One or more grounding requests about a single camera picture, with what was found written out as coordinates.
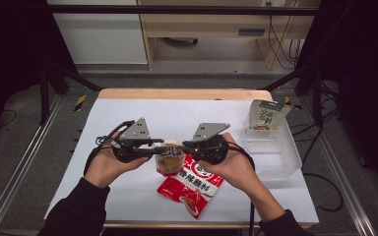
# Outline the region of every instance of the black sleeve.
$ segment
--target black sleeve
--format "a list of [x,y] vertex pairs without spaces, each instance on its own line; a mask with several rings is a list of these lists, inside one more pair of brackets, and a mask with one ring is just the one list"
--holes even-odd
[[268,222],[259,222],[266,236],[310,236],[313,235],[303,230],[296,222],[290,210],[286,210],[285,214]]
[[99,235],[106,218],[108,193],[109,188],[100,189],[82,178],[50,211],[37,236]]

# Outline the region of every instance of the hand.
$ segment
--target hand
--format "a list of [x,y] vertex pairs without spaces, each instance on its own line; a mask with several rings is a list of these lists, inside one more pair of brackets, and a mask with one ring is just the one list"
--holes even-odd
[[128,163],[121,162],[115,157],[111,145],[105,145],[92,160],[85,174],[85,179],[99,188],[105,188],[121,174],[137,169],[148,160],[147,157],[142,157]]
[[[234,138],[229,133],[222,134],[230,147],[238,148]],[[248,193],[249,188],[261,183],[250,161],[244,154],[236,150],[229,150],[225,160],[218,165],[212,165],[206,161],[199,164],[210,173],[218,174],[233,187]]]

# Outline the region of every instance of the person's left hand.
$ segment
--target person's left hand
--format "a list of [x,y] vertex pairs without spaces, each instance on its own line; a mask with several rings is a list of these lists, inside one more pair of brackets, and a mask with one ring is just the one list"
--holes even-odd
[[92,160],[85,179],[99,188],[105,188],[121,174],[137,169],[148,160],[147,157],[141,157],[128,163],[121,162],[113,154],[111,145],[105,145]]

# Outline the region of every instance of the red snack bag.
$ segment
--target red snack bag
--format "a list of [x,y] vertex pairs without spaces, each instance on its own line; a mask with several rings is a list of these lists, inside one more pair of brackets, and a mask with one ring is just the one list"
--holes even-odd
[[189,213],[198,218],[222,181],[219,175],[206,172],[187,154],[183,170],[167,177],[157,191],[168,199],[183,203]]

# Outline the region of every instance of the clear plastic box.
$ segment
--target clear plastic box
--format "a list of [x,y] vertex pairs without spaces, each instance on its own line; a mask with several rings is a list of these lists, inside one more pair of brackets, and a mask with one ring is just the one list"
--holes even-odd
[[253,157],[262,180],[284,180],[301,168],[301,158],[284,118],[277,130],[246,128],[243,133],[245,148]]

